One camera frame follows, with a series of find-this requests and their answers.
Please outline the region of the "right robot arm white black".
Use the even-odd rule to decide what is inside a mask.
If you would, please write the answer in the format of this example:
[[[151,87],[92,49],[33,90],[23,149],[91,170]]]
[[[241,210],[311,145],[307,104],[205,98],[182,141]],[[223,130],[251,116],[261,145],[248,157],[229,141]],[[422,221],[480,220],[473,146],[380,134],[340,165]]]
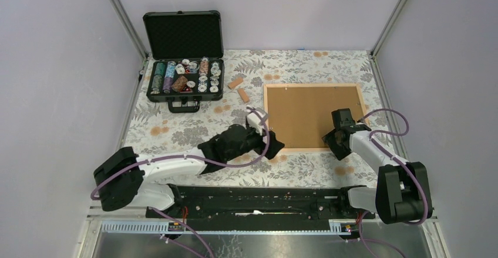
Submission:
[[[365,118],[354,120],[350,109],[331,113],[334,128],[322,140],[337,160],[360,156],[377,170],[377,186],[342,187],[337,210],[351,218],[361,210],[376,213],[385,224],[420,225],[432,216],[428,173],[424,164],[410,162],[390,152],[377,140]]]

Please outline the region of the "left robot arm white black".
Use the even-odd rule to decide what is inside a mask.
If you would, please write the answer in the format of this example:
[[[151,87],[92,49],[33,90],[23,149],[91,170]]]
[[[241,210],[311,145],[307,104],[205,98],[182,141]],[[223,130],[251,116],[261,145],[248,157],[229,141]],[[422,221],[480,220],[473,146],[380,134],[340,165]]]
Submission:
[[[253,165],[261,158],[275,158],[284,146],[271,130],[231,125],[208,141],[177,154],[146,158],[136,154],[131,146],[123,147],[94,170],[96,187],[90,197],[98,200],[105,212],[126,206],[153,207],[167,217],[176,217],[182,210],[181,200],[171,187],[159,187],[155,181],[214,173],[230,167],[229,161],[250,151],[258,154],[249,162]]]

